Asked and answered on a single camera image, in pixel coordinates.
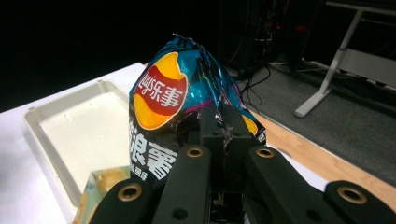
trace lay's logo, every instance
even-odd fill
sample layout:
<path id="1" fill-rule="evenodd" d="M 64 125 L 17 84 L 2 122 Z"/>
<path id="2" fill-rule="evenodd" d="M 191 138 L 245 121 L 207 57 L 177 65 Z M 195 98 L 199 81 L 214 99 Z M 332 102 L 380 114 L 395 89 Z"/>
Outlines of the lay's logo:
<path id="1" fill-rule="evenodd" d="M 146 130 L 163 126 L 183 106 L 187 91 L 187 76 L 178 67 L 177 52 L 162 56 L 134 90 L 134 109 L 140 126 Z"/>

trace desk leg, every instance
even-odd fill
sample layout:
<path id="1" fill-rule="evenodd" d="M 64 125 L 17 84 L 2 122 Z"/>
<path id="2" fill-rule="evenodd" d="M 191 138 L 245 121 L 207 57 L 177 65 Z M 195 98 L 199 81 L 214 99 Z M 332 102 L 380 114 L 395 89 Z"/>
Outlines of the desk leg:
<path id="1" fill-rule="evenodd" d="M 312 95 L 307 101 L 305 101 L 305 103 L 300 105 L 300 107 L 294 111 L 294 115 L 297 118 L 301 119 L 305 117 L 305 115 L 309 111 L 311 111 L 332 90 L 332 88 L 330 87 L 330 84 L 332 83 L 332 78 L 334 77 L 335 71 L 338 68 L 338 64 L 341 62 L 341 60 L 343 60 L 344 51 L 347 48 L 347 44 L 349 43 L 350 38 L 353 36 L 353 33 L 355 33 L 356 27 L 361 20 L 362 13 L 363 11 L 361 9 L 358 9 L 356 11 L 355 17 L 353 18 L 352 23 L 350 23 L 349 28 L 346 31 L 343 42 L 341 43 L 340 48 L 337 50 L 334 58 L 332 59 L 332 64 L 327 71 L 326 77 L 324 78 L 319 91 L 315 92 L 314 95 Z"/>

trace white table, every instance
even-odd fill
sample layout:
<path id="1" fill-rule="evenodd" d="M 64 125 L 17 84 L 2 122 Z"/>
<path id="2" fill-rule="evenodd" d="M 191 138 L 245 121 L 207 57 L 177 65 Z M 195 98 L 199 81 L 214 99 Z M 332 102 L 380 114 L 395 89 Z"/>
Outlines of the white table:
<path id="1" fill-rule="evenodd" d="M 396 70 L 395 61 L 348 48 L 349 41 L 361 21 L 363 12 L 396 16 L 396 10 L 392 8 L 363 7 L 351 4 L 341 4 L 336 2 L 334 3 L 332 1 L 328 1 L 327 5 L 356 9 L 356 13 L 348 30 L 346 31 L 341 46 L 338 48 L 332 59 L 332 63 L 330 64 L 326 77 L 323 79 L 320 89 L 294 111 L 294 115 L 300 119 L 305 117 L 306 114 L 308 114 L 332 91 L 332 78 L 335 76 L 337 69 L 352 72 L 359 76 L 367 77 L 371 80 L 396 87 L 396 76 L 394 76 L 394 72 Z"/>
<path id="2" fill-rule="evenodd" d="M 77 85 L 0 114 L 0 223 L 71 223 L 76 210 L 70 206 L 44 151 L 29 131 L 23 116 L 30 107 L 43 105 L 73 91 L 110 80 L 126 92 L 145 66 L 135 63 L 113 73 Z M 288 158 L 300 174 L 317 189 L 327 181 Z"/>

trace shiny plastic wrapper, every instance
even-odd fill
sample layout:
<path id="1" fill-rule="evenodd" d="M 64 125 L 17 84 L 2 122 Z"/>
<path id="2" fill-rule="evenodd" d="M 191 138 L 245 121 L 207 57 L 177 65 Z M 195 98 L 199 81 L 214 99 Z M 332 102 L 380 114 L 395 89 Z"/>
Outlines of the shiny plastic wrapper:
<path id="1" fill-rule="evenodd" d="M 214 104 L 213 120 L 222 125 L 221 109 L 239 109 L 259 145 L 265 128 L 243 103 L 231 75 L 205 48 L 180 35 L 166 43 L 148 63 L 129 92 L 131 175 L 163 185 L 189 144 L 188 132 L 199 130 L 200 109 Z"/>

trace white plastic tray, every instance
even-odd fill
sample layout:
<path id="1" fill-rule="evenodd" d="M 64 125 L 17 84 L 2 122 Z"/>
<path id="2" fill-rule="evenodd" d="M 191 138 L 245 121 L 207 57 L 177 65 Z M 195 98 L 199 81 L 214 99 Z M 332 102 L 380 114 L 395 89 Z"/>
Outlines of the white plastic tray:
<path id="1" fill-rule="evenodd" d="M 128 98 L 99 80 L 24 116 L 75 208 L 91 171 L 129 164 Z"/>

